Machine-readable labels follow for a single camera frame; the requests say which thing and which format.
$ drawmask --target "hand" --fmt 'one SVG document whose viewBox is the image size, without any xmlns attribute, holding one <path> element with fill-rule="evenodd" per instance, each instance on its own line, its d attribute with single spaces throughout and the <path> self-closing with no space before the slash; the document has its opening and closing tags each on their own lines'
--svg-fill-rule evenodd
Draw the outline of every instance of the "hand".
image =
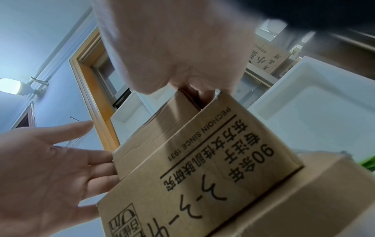
<svg viewBox="0 0 375 237">
<path fill-rule="evenodd" d="M 111 152 L 53 146 L 92 127 L 86 121 L 0 135 L 0 236 L 50 236 L 99 217 L 95 205 L 78 204 L 119 182 Z"/>
<path fill-rule="evenodd" d="M 251 56 L 260 18 L 219 0 L 92 0 L 114 68 L 134 90 L 170 83 L 207 101 L 230 92 Z"/>
</svg>

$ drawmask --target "dark sleeve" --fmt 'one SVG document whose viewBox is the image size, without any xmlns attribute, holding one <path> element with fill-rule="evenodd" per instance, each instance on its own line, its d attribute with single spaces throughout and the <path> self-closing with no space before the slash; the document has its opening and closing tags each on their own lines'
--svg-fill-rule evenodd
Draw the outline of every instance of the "dark sleeve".
<svg viewBox="0 0 375 237">
<path fill-rule="evenodd" d="M 374 0 L 229 0 L 245 11 L 281 19 L 291 27 L 324 30 L 375 22 Z"/>
</svg>

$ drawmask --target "light fixture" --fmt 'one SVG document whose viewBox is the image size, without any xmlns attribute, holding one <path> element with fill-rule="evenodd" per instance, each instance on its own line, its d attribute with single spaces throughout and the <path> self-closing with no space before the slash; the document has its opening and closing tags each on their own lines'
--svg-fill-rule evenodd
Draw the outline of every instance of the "light fixture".
<svg viewBox="0 0 375 237">
<path fill-rule="evenodd" d="M 9 78 L 0 78 L 0 91 L 18 95 L 35 94 L 43 96 L 44 94 L 44 90 L 35 90 L 29 84 Z"/>
</svg>

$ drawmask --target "light bulb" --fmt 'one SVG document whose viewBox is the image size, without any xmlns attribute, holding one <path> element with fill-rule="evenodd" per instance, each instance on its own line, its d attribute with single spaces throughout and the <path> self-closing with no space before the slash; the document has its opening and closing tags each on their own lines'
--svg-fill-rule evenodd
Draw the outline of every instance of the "light bulb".
<svg viewBox="0 0 375 237">
<path fill-rule="evenodd" d="M 18 94 L 21 89 L 21 82 L 9 78 L 0 79 L 0 91 L 9 94 Z"/>
</svg>

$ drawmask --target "green object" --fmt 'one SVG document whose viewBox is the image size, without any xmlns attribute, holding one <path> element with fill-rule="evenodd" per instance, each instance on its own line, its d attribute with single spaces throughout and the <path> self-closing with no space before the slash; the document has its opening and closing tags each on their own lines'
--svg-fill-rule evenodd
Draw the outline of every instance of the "green object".
<svg viewBox="0 0 375 237">
<path fill-rule="evenodd" d="M 375 155 L 359 163 L 371 172 L 375 171 Z"/>
</svg>

